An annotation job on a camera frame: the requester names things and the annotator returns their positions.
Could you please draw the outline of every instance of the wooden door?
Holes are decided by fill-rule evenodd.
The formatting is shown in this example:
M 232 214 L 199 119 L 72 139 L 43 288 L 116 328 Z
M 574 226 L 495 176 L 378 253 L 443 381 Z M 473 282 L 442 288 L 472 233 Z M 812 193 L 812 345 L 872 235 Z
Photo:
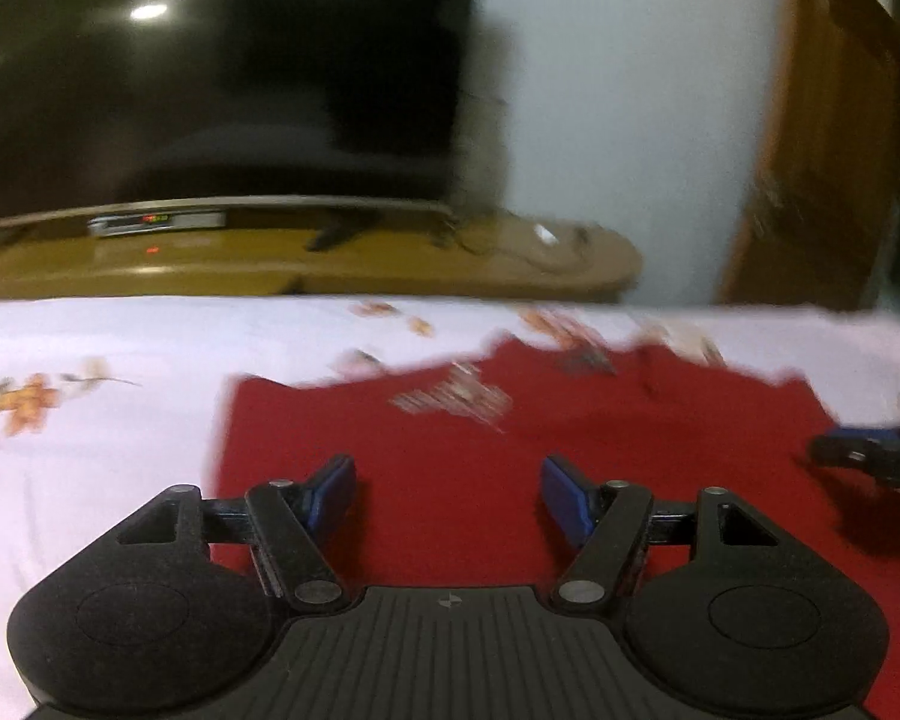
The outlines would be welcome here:
M 783 0 L 754 186 L 720 302 L 872 303 L 900 201 L 900 33 L 876 0 Z

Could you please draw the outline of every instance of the round black pad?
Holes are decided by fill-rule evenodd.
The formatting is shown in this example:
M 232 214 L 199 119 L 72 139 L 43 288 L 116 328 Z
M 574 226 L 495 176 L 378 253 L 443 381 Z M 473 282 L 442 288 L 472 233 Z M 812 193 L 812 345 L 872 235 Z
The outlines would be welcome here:
M 717 713 L 805 716 L 861 699 L 887 628 L 859 586 L 832 577 L 735 581 L 693 563 L 648 581 L 626 638 L 667 688 Z
M 710 622 L 729 640 L 758 650 L 802 644 L 820 630 L 816 605 L 797 592 L 748 584 L 710 602 Z
M 21 599 L 7 644 L 36 699 L 80 713 L 158 712 L 250 670 L 271 634 L 260 587 L 164 549 L 82 553 Z

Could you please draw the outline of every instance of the blue handle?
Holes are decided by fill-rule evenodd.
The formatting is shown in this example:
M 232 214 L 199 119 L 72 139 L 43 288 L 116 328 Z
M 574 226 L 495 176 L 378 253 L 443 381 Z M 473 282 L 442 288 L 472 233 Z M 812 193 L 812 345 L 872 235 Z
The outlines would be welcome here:
M 357 466 L 353 458 L 336 457 L 305 483 L 309 488 L 310 510 L 303 523 L 317 544 L 340 526 L 357 491 Z
M 540 469 L 540 494 L 550 516 L 563 531 L 571 546 L 580 549 L 590 538 L 596 523 L 590 515 L 589 495 L 594 485 L 581 485 L 562 469 L 554 458 L 543 461 Z
M 828 439 L 862 439 L 872 442 L 891 442 L 898 438 L 895 428 L 837 427 L 826 434 Z

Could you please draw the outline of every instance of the wooden furniture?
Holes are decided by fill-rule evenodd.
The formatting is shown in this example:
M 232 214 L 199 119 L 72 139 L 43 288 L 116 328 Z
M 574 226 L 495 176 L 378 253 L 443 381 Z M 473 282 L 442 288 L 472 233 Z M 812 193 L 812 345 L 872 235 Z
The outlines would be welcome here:
M 288 220 L 293 214 L 292 226 Z M 0 299 L 97 295 L 462 295 L 612 301 L 641 257 L 620 234 L 514 215 L 451 233 L 432 215 L 387 214 L 309 252 L 318 211 L 233 212 L 221 230 L 93 238 L 86 220 L 0 233 Z M 554 236 L 554 240 L 541 240 Z
M 768 127 L 718 300 L 868 306 L 900 201 L 900 31 L 876 0 L 783 0 Z

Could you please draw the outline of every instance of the triangular cutout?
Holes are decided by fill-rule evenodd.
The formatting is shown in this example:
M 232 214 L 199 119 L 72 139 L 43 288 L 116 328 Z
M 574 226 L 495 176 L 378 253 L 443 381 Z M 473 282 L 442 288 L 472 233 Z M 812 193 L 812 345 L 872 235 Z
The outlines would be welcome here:
M 731 547 L 775 547 L 776 537 L 735 504 L 720 507 L 720 541 Z
M 156 504 L 149 512 L 117 536 L 121 544 L 168 544 L 176 541 L 180 502 L 172 498 Z

